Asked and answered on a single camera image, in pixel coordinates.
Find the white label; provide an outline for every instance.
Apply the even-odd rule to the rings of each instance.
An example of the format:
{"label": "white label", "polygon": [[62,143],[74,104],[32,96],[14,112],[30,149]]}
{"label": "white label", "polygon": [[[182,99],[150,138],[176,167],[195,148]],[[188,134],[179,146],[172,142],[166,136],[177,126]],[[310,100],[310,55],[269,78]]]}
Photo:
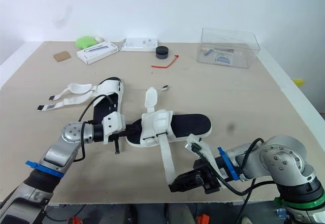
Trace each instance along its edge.
{"label": "white label", "polygon": [[223,177],[223,179],[229,178],[229,176],[228,176],[227,172],[225,172],[224,168],[220,168],[220,173],[221,173],[221,176]]}

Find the red component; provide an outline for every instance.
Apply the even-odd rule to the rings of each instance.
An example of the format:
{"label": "red component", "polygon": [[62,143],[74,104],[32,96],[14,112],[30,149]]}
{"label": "red component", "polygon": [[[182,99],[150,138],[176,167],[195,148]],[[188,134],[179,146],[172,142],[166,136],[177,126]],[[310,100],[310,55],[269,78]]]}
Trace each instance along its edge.
{"label": "red component", "polygon": [[68,219],[68,224],[82,224],[82,219],[77,218],[77,217],[75,217],[75,216],[70,217],[70,218]]}
{"label": "red component", "polygon": [[197,224],[209,224],[210,217],[208,215],[201,215],[197,217]]}
{"label": "red component", "polygon": [[151,66],[152,68],[169,68],[178,58],[179,55],[175,55],[174,60],[167,66],[167,67],[160,67],[160,66]]}

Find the gray robot arm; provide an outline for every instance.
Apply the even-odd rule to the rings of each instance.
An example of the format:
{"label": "gray robot arm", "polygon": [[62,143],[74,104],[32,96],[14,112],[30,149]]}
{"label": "gray robot arm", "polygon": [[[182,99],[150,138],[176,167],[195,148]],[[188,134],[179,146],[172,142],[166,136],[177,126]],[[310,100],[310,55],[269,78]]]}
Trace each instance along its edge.
{"label": "gray robot arm", "polygon": [[250,144],[245,144],[227,152],[220,149],[220,157],[214,158],[208,144],[190,135],[185,148],[201,159],[194,163],[194,170],[179,175],[170,190],[187,191],[202,186],[209,194],[219,191],[229,181],[271,176],[280,192],[278,202],[297,221],[325,223],[324,190],[313,167],[306,162],[305,146],[290,136],[275,136],[257,142],[246,154],[249,147]]}
{"label": "gray robot arm", "polygon": [[33,171],[0,205],[0,224],[39,224],[55,187],[76,160],[78,150],[85,144],[108,142],[109,136],[125,129],[124,117],[113,112],[102,124],[73,122],[61,131],[61,136],[38,163],[27,162]]}

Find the transparent container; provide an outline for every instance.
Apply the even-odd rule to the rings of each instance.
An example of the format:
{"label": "transparent container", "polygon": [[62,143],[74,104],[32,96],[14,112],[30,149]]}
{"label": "transparent container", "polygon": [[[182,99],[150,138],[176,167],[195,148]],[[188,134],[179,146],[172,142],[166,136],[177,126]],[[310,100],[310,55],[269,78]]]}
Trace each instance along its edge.
{"label": "transparent container", "polygon": [[259,45],[252,33],[203,28],[198,62],[249,68]]}

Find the wooden table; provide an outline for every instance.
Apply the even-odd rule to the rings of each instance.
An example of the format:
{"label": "wooden table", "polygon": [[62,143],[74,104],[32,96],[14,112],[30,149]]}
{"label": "wooden table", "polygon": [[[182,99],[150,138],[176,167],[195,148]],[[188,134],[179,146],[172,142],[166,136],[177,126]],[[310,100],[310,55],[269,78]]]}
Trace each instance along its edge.
{"label": "wooden table", "polygon": [[[62,127],[77,121],[87,103],[52,111],[38,111],[50,95],[68,84],[98,84],[108,77],[124,82],[121,113],[131,123],[145,112],[144,97],[151,87],[170,85],[158,93],[156,109],[175,114],[202,113],[212,122],[212,133],[204,141],[215,156],[217,146],[224,150],[257,137],[290,135],[305,144],[308,162],[325,183],[325,153],[305,122],[283,94],[265,67],[256,61],[249,69],[223,67],[196,62],[198,44],[165,44],[167,61],[154,53],[118,52],[91,65],[76,56],[73,42],[45,42],[6,82],[1,90],[0,116],[0,199],[3,200],[30,173],[26,160],[38,161],[60,136]],[[53,54],[68,51],[72,58],[56,62]],[[168,69],[165,65],[179,54]],[[92,112],[85,119],[91,119]],[[191,170],[196,157],[184,149],[184,142],[171,144],[176,173]],[[210,195],[203,188],[171,193],[166,184],[159,147],[137,148],[120,140],[121,154],[114,144],[86,145],[86,159],[74,163],[61,180],[52,203],[162,203],[233,202],[243,200],[227,189]],[[233,182],[245,189],[250,182]],[[253,191],[252,200],[271,200],[279,193],[275,186]]]}

